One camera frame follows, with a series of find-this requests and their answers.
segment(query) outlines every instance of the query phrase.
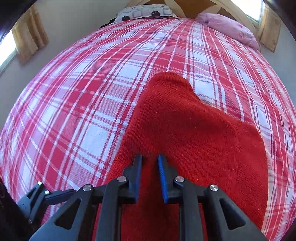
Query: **pillow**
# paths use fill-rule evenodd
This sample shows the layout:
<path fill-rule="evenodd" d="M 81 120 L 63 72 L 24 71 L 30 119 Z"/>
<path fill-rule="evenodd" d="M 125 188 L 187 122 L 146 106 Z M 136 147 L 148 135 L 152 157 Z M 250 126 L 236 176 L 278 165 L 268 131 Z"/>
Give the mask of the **pillow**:
<path fill-rule="evenodd" d="M 199 13 L 196 20 L 202 25 L 227 35 L 255 50 L 259 49 L 259 44 L 253 33 L 235 20 L 220 14 L 205 12 Z"/>
<path fill-rule="evenodd" d="M 113 23 L 138 18 L 178 18 L 167 5 L 150 4 L 124 8 Z"/>

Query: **headboard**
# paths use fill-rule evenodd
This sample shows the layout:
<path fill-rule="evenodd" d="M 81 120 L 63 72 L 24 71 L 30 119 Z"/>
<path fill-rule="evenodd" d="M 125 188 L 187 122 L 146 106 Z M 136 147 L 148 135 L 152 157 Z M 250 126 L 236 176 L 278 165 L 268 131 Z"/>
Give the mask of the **headboard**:
<path fill-rule="evenodd" d="M 257 35 L 249 17 L 231 0 L 131 0 L 127 7 L 144 4 L 166 4 L 178 17 L 196 18 L 200 12 L 218 13 L 238 21 Z"/>

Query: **gold curtain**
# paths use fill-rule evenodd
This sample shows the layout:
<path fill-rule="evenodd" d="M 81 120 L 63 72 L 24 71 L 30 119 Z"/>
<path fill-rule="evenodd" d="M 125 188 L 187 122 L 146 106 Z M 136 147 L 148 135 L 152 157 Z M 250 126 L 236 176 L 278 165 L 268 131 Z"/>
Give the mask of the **gold curtain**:
<path fill-rule="evenodd" d="M 258 40 L 272 52 L 275 52 L 281 29 L 280 17 L 266 4 L 259 23 Z"/>
<path fill-rule="evenodd" d="M 12 28 L 17 47 L 17 56 L 21 64 L 26 63 L 33 54 L 49 42 L 43 28 L 36 4 L 29 8 Z"/>

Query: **pink pillow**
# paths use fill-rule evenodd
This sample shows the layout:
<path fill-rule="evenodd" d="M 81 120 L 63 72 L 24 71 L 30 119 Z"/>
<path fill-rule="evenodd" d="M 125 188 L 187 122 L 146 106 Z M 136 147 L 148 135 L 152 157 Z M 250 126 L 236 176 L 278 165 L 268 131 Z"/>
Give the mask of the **pink pillow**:
<path fill-rule="evenodd" d="M 220 14 L 203 12 L 197 16 L 196 20 L 202 25 L 225 34 L 255 50 L 259 49 L 258 42 L 253 33 L 235 20 Z"/>

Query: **red plaid bedspread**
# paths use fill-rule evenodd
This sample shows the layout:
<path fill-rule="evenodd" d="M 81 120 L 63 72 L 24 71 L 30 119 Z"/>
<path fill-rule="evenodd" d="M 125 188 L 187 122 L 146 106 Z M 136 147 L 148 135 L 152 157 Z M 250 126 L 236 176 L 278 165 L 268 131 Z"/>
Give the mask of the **red plaid bedspread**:
<path fill-rule="evenodd" d="M 295 109 L 261 54 L 194 20 L 110 25 L 49 62 L 0 135 L 0 174 L 12 197 L 18 201 L 38 180 L 51 191 L 101 185 L 145 84 L 163 71 L 259 130 L 269 181 L 262 232 L 279 240 L 296 215 Z"/>

